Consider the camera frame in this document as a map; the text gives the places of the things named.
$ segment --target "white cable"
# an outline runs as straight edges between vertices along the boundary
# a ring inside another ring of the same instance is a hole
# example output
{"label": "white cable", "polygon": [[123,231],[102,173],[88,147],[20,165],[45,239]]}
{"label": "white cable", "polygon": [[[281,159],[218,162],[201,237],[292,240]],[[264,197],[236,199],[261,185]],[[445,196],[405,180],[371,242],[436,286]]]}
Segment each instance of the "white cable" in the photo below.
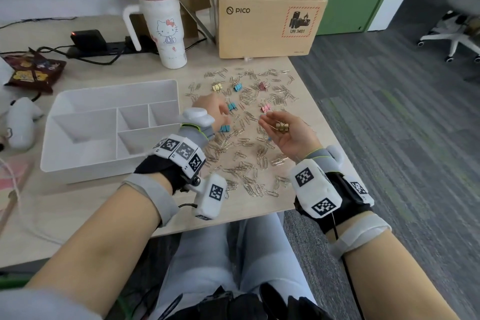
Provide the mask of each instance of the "white cable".
{"label": "white cable", "polygon": [[54,243],[54,244],[58,244],[58,245],[62,245],[64,242],[60,239],[57,239],[57,238],[54,238],[50,235],[48,235],[47,233],[45,232],[42,232],[41,230],[35,228],[35,226],[33,225],[29,225],[30,223],[28,222],[28,220],[24,217],[23,215],[23,211],[22,211],[22,201],[20,199],[20,190],[18,189],[18,185],[17,185],[17,178],[15,177],[15,172],[13,171],[13,169],[10,167],[10,165],[5,162],[2,157],[0,157],[0,163],[2,163],[2,165],[8,170],[8,172],[10,173],[10,177],[11,177],[11,181],[13,183],[13,189],[15,190],[15,194],[17,195],[17,205],[18,205],[18,217],[20,218],[20,223],[21,225],[28,231],[30,232],[30,234],[34,235],[35,237],[37,238],[40,238],[40,239],[44,239],[48,242],[51,242],[51,243]]}

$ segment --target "wooden desk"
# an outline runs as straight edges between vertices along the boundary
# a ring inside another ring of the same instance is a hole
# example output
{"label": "wooden desk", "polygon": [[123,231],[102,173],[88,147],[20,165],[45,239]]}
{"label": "wooden desk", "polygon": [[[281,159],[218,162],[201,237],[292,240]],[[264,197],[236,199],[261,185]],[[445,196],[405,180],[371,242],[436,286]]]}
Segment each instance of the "wooden desk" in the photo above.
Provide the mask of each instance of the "wooden desk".
{"label": "wooden desk", "polygon": [[[127,34],[122,19],[116,16],[78,18],[72,21],[25,23],[0,31],[1,47],[3,51],[15,51],[26,50],[28,46],[38,48],[42,45],[51,47],[67,45],[71,43],[69,41],[70,31],[93,28],[99,29],[107,41],[120,41]],[[48,56],[53,58],[60,57],[56,53],[50,53]],[[269,68],[289,70],[295,80],[288,85],[288,88],[299,99],[295,102],[289,102],[286,109],[292,114],[301,116],[317,132],[324,146],[339,144],[317,108],[314,99],[310,96],[287,57],[259,58],[251,62],[221,60],[218,57],[215,46],[205,42],[187,51],[187,57],[187,65],[177,70],[164,68],[160,63],[159,57],[153,54],[122,56],[111,66],[98,66],[81,61],[68,60],[65,71],[54,86],[54,90],[56,93],[59,93],[64,90],[85,87],[175,79],[178,81],[180,110],[182,111],[192,105],[191,99],[184,96],[192,82],[200,82],[202,84],[196,93],[207,94],[212,91],[213,79],[211,77],[204,78],[204,74],[207,71],[216,71],[225,67],[229,70],[229,73],[226,74],[228,79],[231,74],[237,72],[234,71],[235,67],[253,69],[256,73],[266,71]],[[109,59],[110,57],[105,57],[102,58],[102,61],[108,61]],[[285,85],[289,80],[287,75],[281,75],[278,78],[282,79]],[[249,81],[250,78],[248,76],[244,77],[242,80],[243,85],[250,85]],[[236,98],[236,94],[238,93],[232,92],[231,100],[237,103],[238,98]],[[262,93],[262,96],[268,97],[268,94]],[[37,101],[37,104],[45,113],[48,113],[54,99],[55,96],[42,96]],[[260,115],[261,113],[260,108],[256,104],[251,105],[247,110],[255,115]],[[50,236],[67,240],[117,189],[125,176],[109,177],[70,185],[56,184],[51,177],[48,177],[39,169],[45,121],[46,119],[42,118],[37,123],[37,142],[28,152],[35,159],[35,166],[22,192],[22,212],[24,212],[25,218],[29,222],[34,223],[37,228]],[[256,124],[251,122],[251,125],[247,126],[247,131],[239,138],[250,138],[255,143],[260,143],[255,140],[256,136],[258,136]],[[227,153],[221,155],[218,165],[222,165],[225,168],[236,165],[240,159],[237,162],[232,162],[232,158],[237,150],[248,153],[249,158],[245,159],[245,161],[256,163],[257,146],[232,147]],[[270,149],[267,152],[269,161],[279,153],[278,148],[275,150]],[[266,184],[266,189],[271,190],[274,175],[287,176],[288,170],[292,165],[293,162],[290,161],[277,167],[269,165],[266,171],[259,170],[258,183]],[[345,160],[344,169],[349,175],[356,176],[356,172],[348,159]],[[209,168],[204,168],[203,175],[208,174],[209,170]],[[235,179],[229,173],[220,173],[228,179]],[[281,187],[279,194],[279,197],[267,195],[252,197],[247,194],[240,182],[239,188],[230,192],[230,198],[223,204],[221,214],[216,220],[205,221],[195,218],[191,214],[190,208],[183,208],[166,227],[157,229],[153,236],[178,233],[293,209],[293,198],[295,195],[291,186],[288,188]],[[178,204],[192,202],[193,198],[193,193],[179,193],[175,196]],[[15,209],[0,237],[0,268],[51,257],[58,248],[58,245],[36,238],[27,232],[20,222],[17,209]]]}

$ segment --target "person's right hand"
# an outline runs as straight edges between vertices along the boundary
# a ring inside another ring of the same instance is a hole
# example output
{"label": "person's right hand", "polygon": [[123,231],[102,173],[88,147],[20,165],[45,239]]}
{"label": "person's right hand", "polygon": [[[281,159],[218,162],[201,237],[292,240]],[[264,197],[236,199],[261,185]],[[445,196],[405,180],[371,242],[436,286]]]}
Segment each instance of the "person's right hand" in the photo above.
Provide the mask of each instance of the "person's right hand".
{"label": "person's right hand", "polygon": [[[272,127],[278,122],[288,123],[288,131],[281,133]],[[300,117],[287,111],[268,111],[258,124],[289,159],[300,162],[309,153],[322,148],[315,132]]]}

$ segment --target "wrist strap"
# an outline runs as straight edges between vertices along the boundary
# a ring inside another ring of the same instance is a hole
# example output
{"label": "wrist strap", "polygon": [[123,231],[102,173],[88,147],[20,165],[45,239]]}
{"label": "wrist strap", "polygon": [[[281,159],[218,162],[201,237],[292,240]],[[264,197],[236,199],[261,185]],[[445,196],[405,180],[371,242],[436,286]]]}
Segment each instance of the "wrist strap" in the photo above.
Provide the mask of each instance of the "wrist strap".
{"label": "wrist strap", "polygon": [[172,216],[180,210],[173,197],[153,178],[143,174],[132,173],[123,180],[122,184],[128,184],[153,202],[162,218],[162,222],[158,227],[166,226]]}
{"label": "wrist strap", "polygon": [[330,245],[330,253],[339,260],[345,253],[363,246],[387,229],[391,231],[392,227],[377,214],[364,216]]}

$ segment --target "forearm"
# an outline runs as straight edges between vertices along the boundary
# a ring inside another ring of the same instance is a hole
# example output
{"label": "forearm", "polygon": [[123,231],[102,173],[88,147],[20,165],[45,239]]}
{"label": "forearm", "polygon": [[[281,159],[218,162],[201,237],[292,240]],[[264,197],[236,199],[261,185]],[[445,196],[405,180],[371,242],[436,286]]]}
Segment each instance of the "forearm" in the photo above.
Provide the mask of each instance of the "forearm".
{"label": "forearm", "polygon": [[[365,212],[338,226],[341,236]],[[333,230],[327,233],[335,240]],[[345,254],[365,318],[458,319],[411,254],[389,230]]]}
{"label": "forearm", "polygon": [[[170,183],[151,175],[169,194]],[[119,188],[27,284],[49,288],[105,316],[160,223],[152,201]]]}

